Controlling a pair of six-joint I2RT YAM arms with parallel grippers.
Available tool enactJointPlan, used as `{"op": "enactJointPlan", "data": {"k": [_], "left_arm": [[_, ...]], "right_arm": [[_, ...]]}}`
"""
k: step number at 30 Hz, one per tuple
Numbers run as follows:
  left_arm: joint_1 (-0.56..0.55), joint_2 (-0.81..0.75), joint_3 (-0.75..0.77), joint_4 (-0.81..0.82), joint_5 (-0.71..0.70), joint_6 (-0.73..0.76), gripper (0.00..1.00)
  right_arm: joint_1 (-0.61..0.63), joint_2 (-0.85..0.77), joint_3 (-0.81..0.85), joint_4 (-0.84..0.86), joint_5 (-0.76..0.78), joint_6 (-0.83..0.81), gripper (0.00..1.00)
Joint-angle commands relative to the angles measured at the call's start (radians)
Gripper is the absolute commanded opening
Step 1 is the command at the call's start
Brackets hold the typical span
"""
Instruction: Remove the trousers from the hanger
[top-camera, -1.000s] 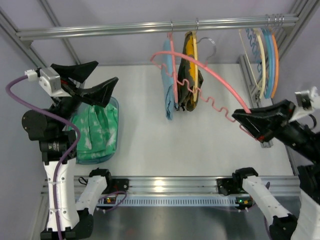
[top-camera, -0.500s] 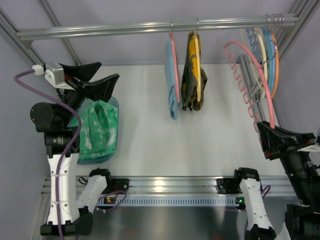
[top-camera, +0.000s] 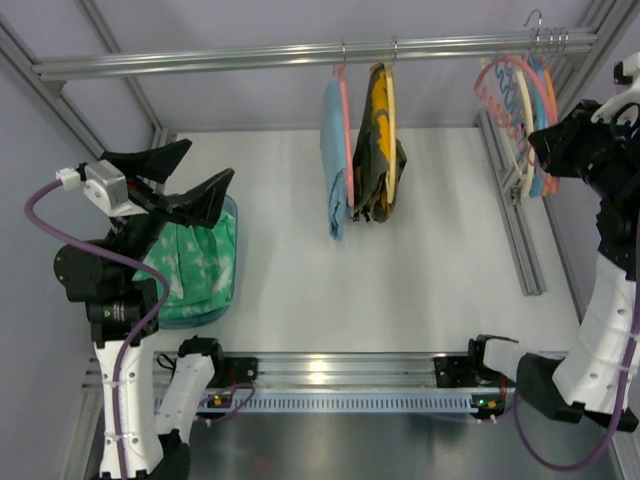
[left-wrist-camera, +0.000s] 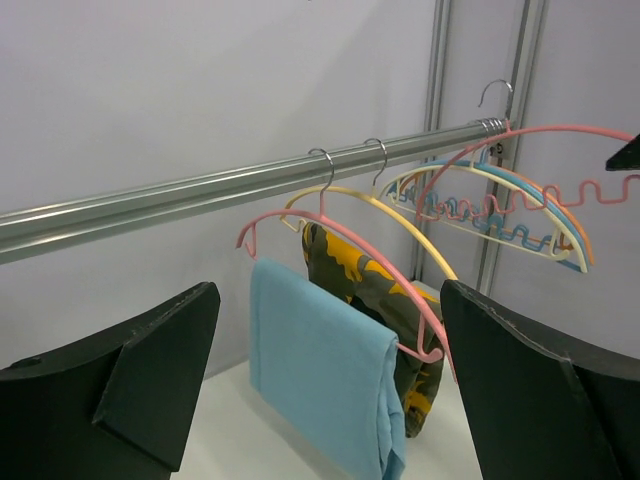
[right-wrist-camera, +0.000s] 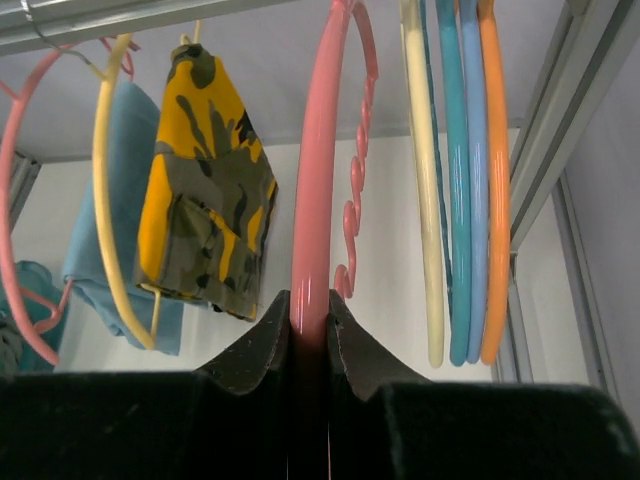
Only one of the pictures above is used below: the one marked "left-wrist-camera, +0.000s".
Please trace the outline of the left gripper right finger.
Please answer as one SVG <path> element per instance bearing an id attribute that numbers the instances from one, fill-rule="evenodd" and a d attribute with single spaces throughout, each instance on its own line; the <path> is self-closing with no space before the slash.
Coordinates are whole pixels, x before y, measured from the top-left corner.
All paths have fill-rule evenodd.
<path id="1" fill-rule="evenodd" d="M 446 281 L 440 301 L 484 478 L 638 478 L 638 359 L 523 316 L 460 281 Z"/>

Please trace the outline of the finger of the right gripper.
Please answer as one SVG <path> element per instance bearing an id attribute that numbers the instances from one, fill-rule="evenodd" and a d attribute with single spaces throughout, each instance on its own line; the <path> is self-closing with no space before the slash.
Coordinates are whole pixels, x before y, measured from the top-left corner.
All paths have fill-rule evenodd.
<path id="1" fill-rule="evenodd" d="M 610 157 L 605 164 L 607 171 L 640 170 L 640 135 L 636 135 L 623 148 Z"/>

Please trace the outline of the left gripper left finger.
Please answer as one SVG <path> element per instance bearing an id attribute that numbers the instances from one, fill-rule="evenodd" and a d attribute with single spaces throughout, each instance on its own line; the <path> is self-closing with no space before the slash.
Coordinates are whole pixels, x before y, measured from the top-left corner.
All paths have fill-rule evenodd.
<path id="1" fill-rule="evenodd" d="M 168 479 L 179 471 L 221 298 L 198 283 L 1 371 L 4 479 Z"/>

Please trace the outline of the pink hanger with green trousers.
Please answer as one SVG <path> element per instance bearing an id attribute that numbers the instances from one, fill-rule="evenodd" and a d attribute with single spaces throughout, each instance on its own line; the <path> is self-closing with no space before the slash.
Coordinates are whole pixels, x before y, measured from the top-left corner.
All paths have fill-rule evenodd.
<path id="1" fill-rule="evenodd" d="M 489 75 L 449 75 L 444 84 L 443 120 L 469 119 L 477 110 L 482 88 Z M 588 124 L 639 132 L 639 80 L 611 79 L 597 73 L 551 75 L 536 73 L 530 80 L 524 112 L 526 126 L 545 124 Z M 579 133 L 538 133 L 520 138 L 516 170 L 541 185 L 554 183 L 566 200 L 578 199 L 579 182 L 593 178 L 602 183 L 603 193 L 621 192 L 622 175 L 604 171 L 606 159 L 621 143 Z M 631 183 L 631 199 L 618 205 L 599 205 L 594 199 L 575 209 L 589 230 L 639 229 L 639 182 Z"/>

